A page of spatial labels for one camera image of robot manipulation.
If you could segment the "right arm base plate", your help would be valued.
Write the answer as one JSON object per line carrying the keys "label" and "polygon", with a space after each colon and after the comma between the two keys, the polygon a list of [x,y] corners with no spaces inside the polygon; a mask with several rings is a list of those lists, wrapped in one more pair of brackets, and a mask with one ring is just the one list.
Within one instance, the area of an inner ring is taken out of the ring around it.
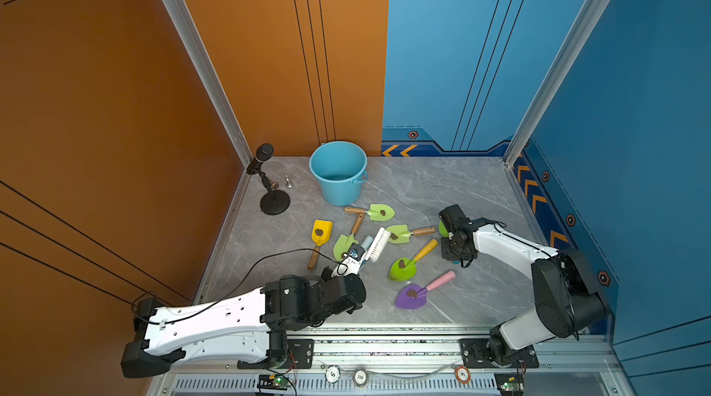
{"label": "right arm base plate", "polygon": [[464,338],[459,342],[464,366],[467,368],[526,368],[540,366],[532,346],[511,350],[496,339]]}

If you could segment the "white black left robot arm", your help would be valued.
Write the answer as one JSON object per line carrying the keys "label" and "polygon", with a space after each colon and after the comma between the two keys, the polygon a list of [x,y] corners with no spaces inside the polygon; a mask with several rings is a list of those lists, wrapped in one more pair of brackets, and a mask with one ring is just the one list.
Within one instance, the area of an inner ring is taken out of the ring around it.
{"label": "white black left robot arm", "polygon": [[235,359],[274,368],[289,357],[290,331],[315,328],[330,316],[361,309],[367,298],[356,274],[283,276],[221,301],[170,307],[159,299],[133,306],[134,339],[120,362],[127,379],[165,374],[175,364]]}

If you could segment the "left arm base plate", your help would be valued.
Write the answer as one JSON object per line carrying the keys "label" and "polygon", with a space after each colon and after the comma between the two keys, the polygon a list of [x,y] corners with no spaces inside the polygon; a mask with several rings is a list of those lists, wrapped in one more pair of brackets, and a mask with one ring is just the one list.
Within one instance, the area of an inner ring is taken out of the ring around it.
{"label": "left arm base plate", "polygon": [[237,363],[239,369],[310,369],[313,364],[315,341],[313,339],[288,339],[285,348],[257,364],[244,361]]}

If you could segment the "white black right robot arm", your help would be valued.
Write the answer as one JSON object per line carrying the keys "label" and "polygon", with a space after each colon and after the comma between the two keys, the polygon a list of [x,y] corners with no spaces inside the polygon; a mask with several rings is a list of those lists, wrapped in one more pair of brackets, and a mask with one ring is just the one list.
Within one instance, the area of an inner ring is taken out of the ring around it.
{"label": "white black right robot arm", "polygon": [[480,255],[489,255],[533,285],[534,307],[490,330],[486,354],[496,366],[510,366],[533,344],[576,336],[612,314],[581,251],[523,239],[503,222],[468,218],[459,205],[446,207],[439,218],[443,259],[468,268]]}

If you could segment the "green trowel yellow blue handle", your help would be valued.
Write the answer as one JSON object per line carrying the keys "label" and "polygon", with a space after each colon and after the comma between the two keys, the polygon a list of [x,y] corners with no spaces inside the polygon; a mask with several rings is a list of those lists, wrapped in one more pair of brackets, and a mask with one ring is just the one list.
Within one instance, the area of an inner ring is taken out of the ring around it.
{"label": "green trowel yellow blue handle", "polygon": [[450,232],[448,231],[448,229],[446,229],[444,222],[442,222],[442,220],[439,221],[438,229],[439,229],[440,235],[443,238],[445,238],[447,240],[449,240],[451,238]]}

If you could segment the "white cleaning brush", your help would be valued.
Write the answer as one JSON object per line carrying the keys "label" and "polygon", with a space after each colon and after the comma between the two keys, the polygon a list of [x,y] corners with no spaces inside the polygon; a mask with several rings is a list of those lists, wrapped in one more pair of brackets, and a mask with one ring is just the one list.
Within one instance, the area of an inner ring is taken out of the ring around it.
{"label": "white cleaning brush", "polygon": [[387,231],[387,229],[380,228],[376,236],[370,238],[370,242],[367,246],[361,245],[358,266],[362,268],[364,264],[368,262],[376,263],[390,241],[391,235],[392,233]]}

